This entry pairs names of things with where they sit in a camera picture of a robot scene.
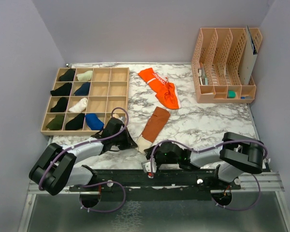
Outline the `rust brown underwear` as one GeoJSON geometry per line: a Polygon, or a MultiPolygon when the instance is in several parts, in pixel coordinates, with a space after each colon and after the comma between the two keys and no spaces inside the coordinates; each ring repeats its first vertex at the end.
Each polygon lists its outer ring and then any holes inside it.
{"type": "Polygon", "coordinates": [[[138,151],[145,155],[145,150],[150,148],[159,135],[160,131],[166,125],[170,117],[170,113],[160,107],[156,107],[152,116],[137,140],[138,151]]]}

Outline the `bright orange underwear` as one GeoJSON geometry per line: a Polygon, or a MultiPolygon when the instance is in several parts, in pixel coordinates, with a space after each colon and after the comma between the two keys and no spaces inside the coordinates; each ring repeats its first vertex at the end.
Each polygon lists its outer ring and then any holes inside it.
{"type": "Polygon", "coordinates": [[[169,82],[167,77],[163,77],[152,68],[142,70],[138,75],[156,93],[156,98],[164,107],[172,110],[181,108],[176,85],[169,82]]]}

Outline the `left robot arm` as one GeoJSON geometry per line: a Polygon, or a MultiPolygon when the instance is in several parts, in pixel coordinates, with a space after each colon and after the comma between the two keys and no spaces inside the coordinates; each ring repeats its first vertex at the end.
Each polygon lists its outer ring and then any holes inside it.
{"type": "Polygon", "coordinates": [[[137,148],[138,145],[118,118],[111,118],[102,131],[71,146],[51,143],[41,154],[29,173],[39,190],[57,195],[66,186],[81,185],[85,190],[93,190],[97,185],[94,171],[89,167],[76,168],[74,165],[93,156],[111,151],[116,146],[119,151],[137,148]]]}

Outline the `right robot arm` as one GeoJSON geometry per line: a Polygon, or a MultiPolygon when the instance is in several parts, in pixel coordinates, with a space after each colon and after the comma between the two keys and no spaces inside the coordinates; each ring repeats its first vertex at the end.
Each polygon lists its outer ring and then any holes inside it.
{"type": "Polygon", "coordinates": [[[142,162],[142,168],[150,178],[163,164],[177,164],[180,169],[191,171],[223,161],[212,177],[213,185],[223,189],[243,173],[262,173],[268,149],[259,140],[226,132],[221,143],[210,147],[196,149],[175,140],[164,140],[146,149],[145,154],[147,160],[142,162]]]}

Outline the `blue rolled underwear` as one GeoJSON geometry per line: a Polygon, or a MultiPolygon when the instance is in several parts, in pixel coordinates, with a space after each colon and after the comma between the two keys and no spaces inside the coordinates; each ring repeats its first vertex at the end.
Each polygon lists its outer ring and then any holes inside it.
{"type": "Polygon", "coordinates": [[[104,123],[94,113],[86,114],[85,120],[88,127],[93,131],[100,131],[104,128],[104,123]]]}

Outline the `black rolled underwear bottom row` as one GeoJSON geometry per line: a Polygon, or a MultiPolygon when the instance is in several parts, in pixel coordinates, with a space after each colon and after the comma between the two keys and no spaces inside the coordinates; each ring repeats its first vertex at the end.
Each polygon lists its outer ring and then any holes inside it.
{"type": "Polygon", "coordinates": [[[85,114],[84,113],[79,113],[75,118],[72,120],[68,121],[65,125],[65,130],[66,131],[77,131],[83,128],[84,124],[84,119],[85,119],[85,114]]]}

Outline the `white rolled underwear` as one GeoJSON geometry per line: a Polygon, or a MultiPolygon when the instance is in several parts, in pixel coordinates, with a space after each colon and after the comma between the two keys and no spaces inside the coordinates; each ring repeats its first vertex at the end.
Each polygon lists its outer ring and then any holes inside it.
{"type": "Polygon", "coordinates": [[[70,113],[81,113],[83,112],[87,107],[88,99],[82,98],[80,101],[78,101],[74,106],[70,107],[68,111],[70,113]]]}

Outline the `navy rolled underwear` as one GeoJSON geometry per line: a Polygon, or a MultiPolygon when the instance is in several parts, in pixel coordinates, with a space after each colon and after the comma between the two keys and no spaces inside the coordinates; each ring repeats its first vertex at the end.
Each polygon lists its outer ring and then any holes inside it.
{"type": "Polygon", "coordinates": [[[87,96],[89,94],[90,82],[83,83],[75,92],[75,96],[87,96]]]}

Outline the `dark green rolled underwear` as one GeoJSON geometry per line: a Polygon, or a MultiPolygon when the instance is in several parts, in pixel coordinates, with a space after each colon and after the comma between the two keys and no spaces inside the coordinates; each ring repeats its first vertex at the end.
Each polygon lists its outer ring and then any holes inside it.
{"type": "Polygon", "coordinates": [[[56,115],[47,125],[46,128],[50,131],[58,131],[62,129],[64,115],[56,115]]]}

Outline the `black rolled underwear third row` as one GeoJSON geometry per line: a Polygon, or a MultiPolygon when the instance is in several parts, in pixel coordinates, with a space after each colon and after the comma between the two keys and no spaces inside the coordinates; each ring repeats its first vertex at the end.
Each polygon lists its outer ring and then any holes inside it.
{"type": "Polygon", "coordinates": [[[50,108],[51,113],[63,113],[66,111],[68,105],[68,99],[65,97],[59,98],[56,105],[50,108]]]}

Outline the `light green rolled underwear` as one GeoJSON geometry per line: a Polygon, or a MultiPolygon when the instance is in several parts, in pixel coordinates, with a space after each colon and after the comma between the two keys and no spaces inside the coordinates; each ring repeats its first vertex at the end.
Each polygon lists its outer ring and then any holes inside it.
{"type": "Polygon", "coordinates": [[[79,74],[76,75],[77,80],[80,81],[80,82],[90,81],[91,78],[92,78],[92,73],[93,73],[92,70],[86,71],[84,73],[79,73],[79,74]]]}

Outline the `black rolled underwear second row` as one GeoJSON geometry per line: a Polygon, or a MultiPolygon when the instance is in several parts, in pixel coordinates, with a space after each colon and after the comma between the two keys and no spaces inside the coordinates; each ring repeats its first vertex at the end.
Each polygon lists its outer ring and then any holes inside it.
{"type": "Polygon", "coordinates": [[[51,96],[70,96],[72,83],[65,83],[57,89],[51,90],[51,96]]]}

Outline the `black rolled underwear top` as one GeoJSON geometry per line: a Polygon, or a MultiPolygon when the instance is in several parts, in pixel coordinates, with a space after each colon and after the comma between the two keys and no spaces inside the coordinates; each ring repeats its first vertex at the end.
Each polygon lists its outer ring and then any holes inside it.
{"type": "Polygon", "coordinates": [[[75,76],[75,70],[74,69],[68,69],[63,75],[61,75],[58,78],[58,81],[60,82],[70,82],[74,80],[75,76]]]}

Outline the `wooden compartment organizer tray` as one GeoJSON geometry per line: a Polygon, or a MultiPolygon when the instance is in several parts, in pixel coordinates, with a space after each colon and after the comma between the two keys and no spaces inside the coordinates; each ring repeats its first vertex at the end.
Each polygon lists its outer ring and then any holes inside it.
{"type": "Polygon", "coordinates": [[[93,135],[98,130],[91,130],[86,120],[84,119],[83,128],[80,130],[65,130],[65,125],[68,121],[75,118],[79,113],[70,113],[68,109],[74,106],[82,98],[87,98],[88,103],[86,109],[81,112],[86,114],[94,113],[104,123],[104,126],[111,119],[113,114],[120,116],[124,115],[123,110],[128,108],[128,91],[129,91],[129,74],[128,68],[60,68],[58,70],[56,80],[53,88],[57,89],[65,83],[60,82],[58,78],[63,75],[68,69],[75,70],[74,80],[72,83],[72,89],[70,96],[51,96],[48,101],[47,110],[43,119],[41,127],[41,133],[44,135],[93,135]],[[85,82],[77,80],[76,75],[92,70],[92,78],[90,81],[89,94],[87,96],[75,96],[74,92],[85,82]],[[56,105],[59,98],[65,97],[68,99],[68,105],[66,111],[63,113],[51,113],[50,108],[56,105]],[[56,115],[64,115],[64,122],[61,130],[48,130],[46,125],[55,118],[56,115]]]}

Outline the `green object in rack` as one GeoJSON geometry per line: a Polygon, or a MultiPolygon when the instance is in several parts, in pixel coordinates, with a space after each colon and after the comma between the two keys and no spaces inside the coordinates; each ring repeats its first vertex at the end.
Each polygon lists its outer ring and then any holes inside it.
{"type": "Polygon", "coordinates": [[[236,98],[236,92],[233,90],[229,90],[227,93],[227,98],[228,99],[235,99],[236,98]]]}

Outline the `pink plastic file rack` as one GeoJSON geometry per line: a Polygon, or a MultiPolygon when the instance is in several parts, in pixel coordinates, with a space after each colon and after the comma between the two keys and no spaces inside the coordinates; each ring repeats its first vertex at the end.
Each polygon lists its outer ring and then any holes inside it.
{"type": "MultiPolygon", "coordinates": [[[[250,28],[257,49],[262,43],[259,28],[250,28]]],[[[200,28],[191,61],[198,103],[252,103],[256,85],[251,78],[242,85],[239,65],[247,41],[245,28],[200,28]],[[236,92],[228,99],[229,90],[236,92]]]]}

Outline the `white board in rack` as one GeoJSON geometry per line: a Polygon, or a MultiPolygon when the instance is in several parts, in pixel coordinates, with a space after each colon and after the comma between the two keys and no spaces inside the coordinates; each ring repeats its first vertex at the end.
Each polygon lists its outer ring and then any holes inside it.
{"type": "Polygon", "coordinates": [[[258,55],[256,42],[251,30],[246,26],[246,45],[239,65],[239,77],[242,85],[248,85],[258,55]]]}

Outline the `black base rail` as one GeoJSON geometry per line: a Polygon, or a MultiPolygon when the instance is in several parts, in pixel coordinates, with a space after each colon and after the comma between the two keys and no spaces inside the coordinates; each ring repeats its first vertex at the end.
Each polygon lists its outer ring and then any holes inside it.
{"type": "MultiPolygon", "coordinates": [[[[131,183],[136,181],[135,170],[118,170],[119,174],[125,174],[128,177],[124,178],[124,182],[131,183]]],[[[217,187],[227,187],[232,183],[225,183],[219,181],[216,178],[215,170],[213,169],[200,169],[194,171],[184,170],[161,170],[156,173],[153,178],[149,178],[146,173],[139,170],[143,177],[143,183],[147,186],[168,186],[171,184],[184,184],[188,182],[191,184],[192,180],[187,180],[189,177],[205,177],[205,186],[210,189],[217,187]]],[[[105,170],[96,170],[96,174],[91,181],[92,184],[98,183],[103,177],[105,177],[105,170]]],[[[172,200],[199,200],[209,201],[211,200],[210,191],[199,191],[197,188],[183,189],[160,189],[160,190],[132,190],[128,191],[122,185],[118,186],[111,191],[103,191],[101,187],[85,188],[83,185],[76,185],[70,187],[71,192],[80,192],[81,196],[94,199],[94,193],[99,193],[98,198],[105,202],[119,202],[126,196],[127,201],[172,201],[172,200]]]]}

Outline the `aluminium extrusion rail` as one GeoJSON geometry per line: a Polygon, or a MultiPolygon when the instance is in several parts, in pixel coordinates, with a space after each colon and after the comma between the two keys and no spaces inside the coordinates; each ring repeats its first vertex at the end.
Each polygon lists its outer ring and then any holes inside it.
{"type": "Polygon", "coordinates": [[[211,193],[221,193],[223,191],[229,192],[276,192],[284,191],[284,187],[278,172],[264,172],[262,174],[256,174],[255,176],[251,174],[242,174],[235,179],[230,184],[229,188],[226,187],[215,187],[210,189],[205,186],[205,177],[189,177],[187,180],[192,180],[193,182],[189,184],[185,182],[184,184],[171,184],[168,186],[147,186],[143,183],[143,177],[139,170],[136,172],[136,181],[131,183],[124,182],[124,178],[128,176],[125,174],[119,174],[118,170],[105,170],[105,177],[98,181],[103,191],[111,191],[118,187],[117,184],[111,183],[112,181],[119,182],[128,191],[136,190],[160,190],[160,189],[183,189],[197,188],[199,191],[210,191],[211,193]]]}

